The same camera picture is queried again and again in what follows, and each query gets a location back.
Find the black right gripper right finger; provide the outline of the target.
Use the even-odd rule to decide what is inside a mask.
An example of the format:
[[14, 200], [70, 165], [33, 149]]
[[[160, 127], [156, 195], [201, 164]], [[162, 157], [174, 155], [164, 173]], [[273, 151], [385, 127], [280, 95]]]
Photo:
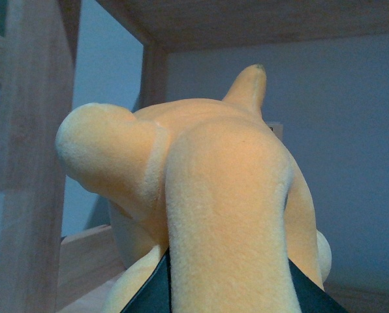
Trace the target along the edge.
[[310, 280], [291, 260], [288, 260], [292, 282], [303, 313], [347, 313], [338, 302]]

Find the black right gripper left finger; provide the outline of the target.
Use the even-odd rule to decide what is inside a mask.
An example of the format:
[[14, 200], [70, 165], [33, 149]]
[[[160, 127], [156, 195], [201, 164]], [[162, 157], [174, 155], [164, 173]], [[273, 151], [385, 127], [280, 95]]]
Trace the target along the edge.
[[122, 313], [171, 313], [170, 251], [166, 250], [150, 277], [123, 307]]

